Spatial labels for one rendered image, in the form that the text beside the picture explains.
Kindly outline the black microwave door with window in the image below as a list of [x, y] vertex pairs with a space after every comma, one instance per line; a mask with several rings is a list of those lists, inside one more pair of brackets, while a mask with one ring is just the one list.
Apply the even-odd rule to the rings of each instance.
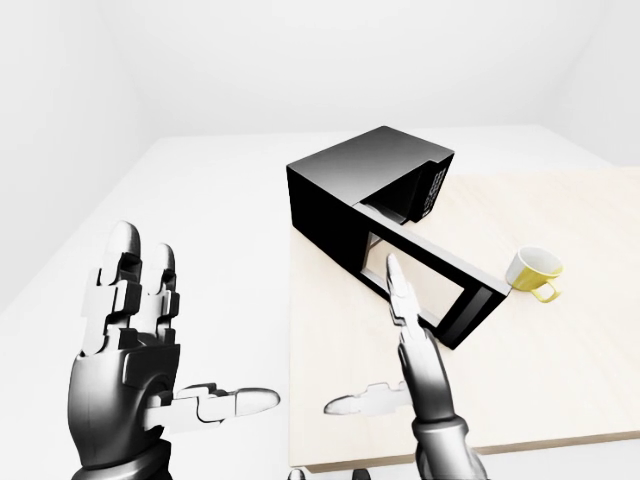
[[369, 257], [379, 251], [379, 243], [392, 246], [461, 289], [441, 316], [430, 311], [425, 301], [418, 302], [420, 324], [449, 349], [456, 349], [510, 293], [511, 287], [506, 282], [408, 230], [375, 208], [357, 203], [353, 209], [367, 233], [364, 258], [356, 277], [383, 299], [389, 298], [386, 280], [368, 268]]

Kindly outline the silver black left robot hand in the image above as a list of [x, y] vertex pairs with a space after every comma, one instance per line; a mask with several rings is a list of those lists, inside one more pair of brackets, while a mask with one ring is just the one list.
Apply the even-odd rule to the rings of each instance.
[[144, 267], [137, 228], [118, 222], [87, 282], [85, 333], [70, 376], [68, 424], [82, 468], [124, 463], [165, 432], [215, 428], [279, 404], [265, 388], [174, 388], [181, 353], [172, 326], [180, 307], [176, 286], [172, 248], [159, 244]]

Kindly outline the black microwave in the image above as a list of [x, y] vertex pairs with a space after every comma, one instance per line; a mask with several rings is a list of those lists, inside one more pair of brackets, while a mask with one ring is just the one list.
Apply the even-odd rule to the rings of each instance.
[[431, 212], [454, 151], [381, 126], [286, 166], [292, 225], [349, 273], [370, 233], [354, 206], [400, 225]]

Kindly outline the yellow and white mug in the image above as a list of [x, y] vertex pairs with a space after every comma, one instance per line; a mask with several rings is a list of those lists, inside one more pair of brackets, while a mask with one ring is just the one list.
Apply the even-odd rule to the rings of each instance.
[[549, 303], [562, 294], [554, 280], [563, 271], [563, 262], [551, 251], [525, 245], [515, 253], [505, 279], [512, 288], [533, 294], [541, 303]]

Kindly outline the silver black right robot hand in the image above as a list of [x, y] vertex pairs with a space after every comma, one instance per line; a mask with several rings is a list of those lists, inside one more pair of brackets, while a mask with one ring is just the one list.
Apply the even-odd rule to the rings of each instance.
[[376, 383], [362, 393], [336, 398], [325, 405], [323, 413], [378, 416], [410, 405], [422, 422], [451, 418], [455, 409], [439, 349], [433, 335], [419, 324], [417, 296], [393, 254], [386, 258], [386, 284], [390, 316], [400, 328], [398, 355], [404, 380], [395, 388]]

